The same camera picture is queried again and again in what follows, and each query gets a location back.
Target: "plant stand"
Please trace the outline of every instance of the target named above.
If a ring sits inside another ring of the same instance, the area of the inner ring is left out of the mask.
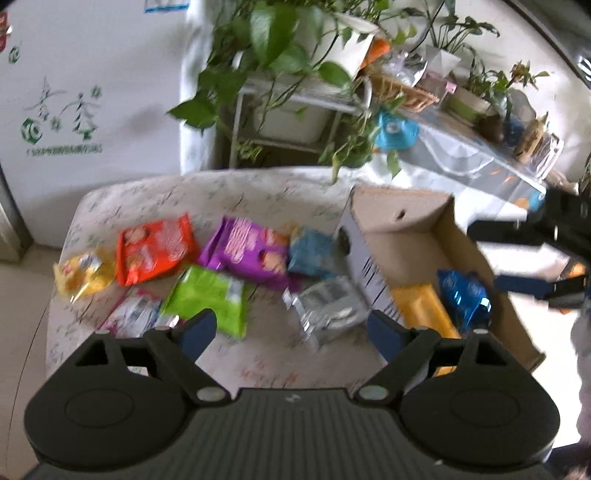
[[[280,82],[276,82],[274,92],[280,95],[285,92],[290,85],[293,85],[293,81],[285,82],[284,85]],[[335,117],[332,120],[330,128],[327,129],[327,135],[323,135],[323,137],[314,143],[299,144],[273,138],[265,138],[256,131],[252,122],[249,121],[249,118],[246,119],[246,122],[244,121],[243,112],[245,110],[245,97],[257,96],[260,98],[269,92],[270,89],[271,82],[269,80],[256,76],[250,77],[242,86],[238,98],[236,99],[236,110],[234,113],[232,141],[230,146],[230,169],[234,169],[238,166],[238,142],[240,140],[250,140],[254,144],[267,147],[288,148],[290,150],[320,154],[326,146],[334,140],[337,127],[339,126],[343,114],[361,114],[364,110],[369,108],[372,98],[372,86],[367,78],[363,79],[363,99],[357,95],[343,95],[340,91],[320,81],[306,82],[293,93],[289,101],[326,108],[334,111]]]

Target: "pothos plant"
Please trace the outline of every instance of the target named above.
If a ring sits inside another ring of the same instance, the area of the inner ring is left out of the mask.
[[[444,17],[437,31],[433,22],[429,27],[433,46],[451,54],[456,54],[460,49],[469,47],[466,44],[468,36],[482,35],[485,31],[495,34],[497,38],[501,36],[498,29],[488,22],[477,22],[470,16],[462,21],[455,14]]]
[[[487,70],[484,62],[475,56],[465,88],[477,97],[488,100],[498,113],[505,113],[506,107],[511,110],[506,98],[509,88],[519,84],[523,88],[531,85],[537,90],[537,79],[549,76],[545,70],[532,74],[531,62],[523,63],[522,60],[513,65],[508,76],[503,70]]]
[[[394,99],[388,100],[379,107],[395,113],[404,104],[406,97],[399,93]],[[340,124],[336,141],[331,142],[319,158],[320,164],[332,166],[332,181],[337,181],[341,167],[359,168],[372,159],[374,142],[381,127],[372,111],[364,111],[359,116],[345,117]],[[387,156],[387,166],[392,175],[400,171],[398,153],[392,150]]]
[[[342,39],[343,44],[353,41],[353,27],[339,22],[335,14],[344,13],[372,22],[392,44],[402,44],[408,37],[416,35],[416,28],[411,24],[408,31],[399,29],[392,35],[381,28],[381,22],[391,18],[419,16],[421,12],[414,8],[394,10],[391,2],[392,0],[238,0],[229,20],[216,22],[212,51],[206,67],[199,74],[194,98],[181,103],[169,113],[185,121],[190,127],[203,131],[216,125],[230,136],[230,129],[222,120],[222,109],[233,106],[248,76],[254,73],[266,78],[270,85],[268,92],[259,98],[262,102],[261,127],[267,112],[288,102],[302,83],[311,77],[352,94],[358,87],[358,82],[351,79],[339,63],[326,60],[338,39]],[[297,28],[303,22],[313,32],[316,41],[316,47],[312,51],[304,48],[296,39]],[[366,39],[368,34],[359,33],[356,36],[359,42]],[[317,58],[316,51],[326,40],[325,37],[330,40],[330,47]],[[240,62],[233,65],[239,53]],[[371,114],[366,112],[357,118],[343,121],[342,127],[351,127],[355,133],[347,135],[345,143],[335,150],[339,160],[343,160],[345,154],[353,155],[365,149],[365,145],[372,141],[370,119]],[[260,152],[260,148],[246,142],[239,146],[239,151],[244,156],[253,158]],[[328,157],[329,155],[324,155],[321,160]]]

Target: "transparent plastic sheet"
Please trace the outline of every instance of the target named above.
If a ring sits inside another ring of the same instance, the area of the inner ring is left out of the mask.
[[[440,169],[454,176],[477,178],[480,171],[494,160],[486,152],[424,126],[421,126],[418,141],[425,145]]]

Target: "green logo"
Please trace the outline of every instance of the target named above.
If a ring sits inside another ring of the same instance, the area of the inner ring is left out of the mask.
[[[21,50],[18,47],[13,47],[8,54],[8,63],[16,63],[21,58]]]
[[[26,142],[35,145],[43,134],[41,133],[40,125],[35,120],[27,118],[21,125],[22,139]]]

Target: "white refrigerator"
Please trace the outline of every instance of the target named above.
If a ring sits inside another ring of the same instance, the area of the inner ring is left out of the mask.
[[[8,9],[0,166],[39,244],[61,248],[80,199],[97,187],[192,169],[181,126],[166,115],[190,94],[181,88],[187,11],[146,13],[146,1],[17,0]]]

